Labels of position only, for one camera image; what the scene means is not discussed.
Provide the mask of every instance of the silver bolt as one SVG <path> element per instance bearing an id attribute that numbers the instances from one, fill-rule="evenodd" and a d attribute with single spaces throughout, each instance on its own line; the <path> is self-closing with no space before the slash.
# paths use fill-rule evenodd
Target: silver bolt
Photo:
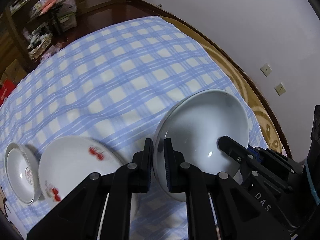
<path id="1" fill-rule="evenodd" d="M 220 179 L 227 179 L 229 177 L 228 173 L 226 172 L 219 172 Z"/>
<path id="2" fill-rule="evenodd" d="M 128 163 L 127 168 L 130 170 L 134 170 L 137 167 L 136 163 Z"/>
<path id="3" fill-rule="evenodd" d="M 93 172 L 93 173 L 90 174 L 89 178 L 92 179 L 92 180 L 96 180 L 96 179 L 99 178 L 99 173 Z"/>
<path id="4" fill-rule="evenodd" d="M 189 169 L 190 168 L 190 163 L 181 163 L 180 167 L 183 169 Z"/>

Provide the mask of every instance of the electrical outlet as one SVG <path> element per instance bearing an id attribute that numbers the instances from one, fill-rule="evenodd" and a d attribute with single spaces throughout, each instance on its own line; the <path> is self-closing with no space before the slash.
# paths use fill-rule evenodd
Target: electrical outlet
<path id="1" fill-rule="evenodd" d="M 275 90 L 277 91 L 278 95 L 282 95 L 285 92 L 284 86 L 282 83 L 280 83 L 279 85 L 277 85 L 275 87 Z"/>
<path id="2" fill-rule="evenodd" d="M 269 66 L 269 64 L 264 64 L 263 65 L 263 67 L 262 68 L 260 68 L 261 69 L 261 71 L 263 72 L 263 74 L 267 77 L 270 73 L 271 73 L 271 71 L 272 71 L 272 69 L 271 69 L 271 67 Z"/>

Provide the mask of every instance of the red bag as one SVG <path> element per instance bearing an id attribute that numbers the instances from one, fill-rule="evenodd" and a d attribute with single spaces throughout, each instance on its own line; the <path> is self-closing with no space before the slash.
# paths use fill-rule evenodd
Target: red bag
<path id="1" fill-rule="evenodd" d="M 7 100 L 7 97 L 16 88 L 16 85 L 9 79 L 6 79 L 0 89 L 0 106 Z"/>

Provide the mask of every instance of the white bowl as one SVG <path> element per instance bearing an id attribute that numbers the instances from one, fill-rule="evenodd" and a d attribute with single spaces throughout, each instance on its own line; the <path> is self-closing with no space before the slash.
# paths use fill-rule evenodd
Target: white bowl
<path id="1" fill-rule="evenodd" d="M 231 93 L 210 89 L 196 93 L 176 104 L 161 120 L 154 136 L 153 170 L 164 192 L 185 202 L 184 193 L 169 193 L 164 164 L 163 141 L 171 138 L 175 151 L 204 172 L 220 171 L 234 176 L 239 164 L 220 151 L 217 141 L 228 135 L 248 147 L 249 125 L 245 109 Z"/>
<path id="2" fill-rule="evenodd" d="M 38 180 L 38 161 L 25 146 L 10 143 L 4 156 L 5 172 L 16 196 L 30 205 L 41 195 Z"/>
<path id="3" fill-rule="evenodd" d="M 122 165 L 124 163 L 115 154 L 92 139 L 73 135 L 59 137 L 46 147 L 41 156 L 40 187 L 53 208 L 90 173 L 106 175 Z M 136 214 L 137 207 L 137 194 L 132 194 L 131 217 Z"/>

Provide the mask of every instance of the blue and white checkered tablecloth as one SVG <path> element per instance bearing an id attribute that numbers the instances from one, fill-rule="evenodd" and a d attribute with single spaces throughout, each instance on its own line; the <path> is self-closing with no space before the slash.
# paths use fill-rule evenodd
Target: blue and white checkered tablecloth
<path id="1" fill-rule="evenodd" d="M 55 138 L 81 135 L 127 162 L 153 137 L 181 99 L 217 88 L 246 109 L 252 146 L 267 147 L 252 110 L 205 50 L 163 19 L 151 16 L 112 25 L 74 41 L 30 73 L 0 108 L 0 185 L 29 231 L 50 211 L 45 201 L 23 206 L 4 173 L 7 145 L 30 144 L 40 159 Z M 187 238 L 185 203 L 170 199 L 153 178 L 141 196 L 131 239 Z"/>

